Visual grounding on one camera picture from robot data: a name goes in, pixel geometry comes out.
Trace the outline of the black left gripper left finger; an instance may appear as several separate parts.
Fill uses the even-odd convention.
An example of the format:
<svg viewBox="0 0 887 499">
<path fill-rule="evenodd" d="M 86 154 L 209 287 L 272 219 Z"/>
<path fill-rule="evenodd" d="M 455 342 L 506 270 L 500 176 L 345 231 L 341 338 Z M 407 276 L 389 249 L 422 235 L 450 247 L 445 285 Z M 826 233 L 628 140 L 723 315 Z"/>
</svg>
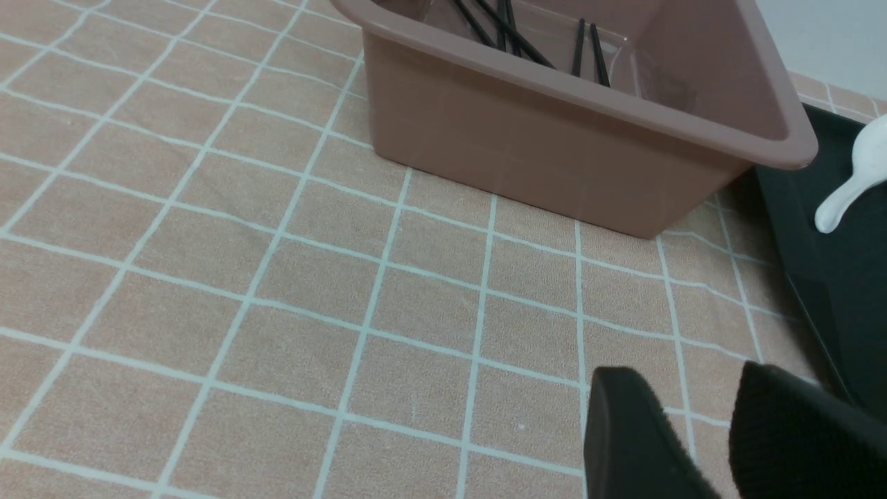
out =
<svg viewBox="0 0 887 499">
<path fill-rule="evenodd" d="M 718 498 L 630 367 L 596 367 L 583 445 L 590 498 Z"/>
</svg>

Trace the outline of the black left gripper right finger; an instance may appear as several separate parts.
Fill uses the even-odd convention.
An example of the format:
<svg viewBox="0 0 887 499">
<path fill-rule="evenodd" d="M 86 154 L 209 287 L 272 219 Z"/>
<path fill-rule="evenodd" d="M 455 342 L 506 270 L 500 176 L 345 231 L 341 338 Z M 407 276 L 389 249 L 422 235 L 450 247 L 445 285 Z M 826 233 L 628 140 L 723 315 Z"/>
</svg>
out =
<svg viewBox="0 0 887 499">
<path fill-rule="evenodd" d="M 885 423 L 781 367 L 748 361 L 729 465 L 742 498 L 884 498 Z"/>
</svg>

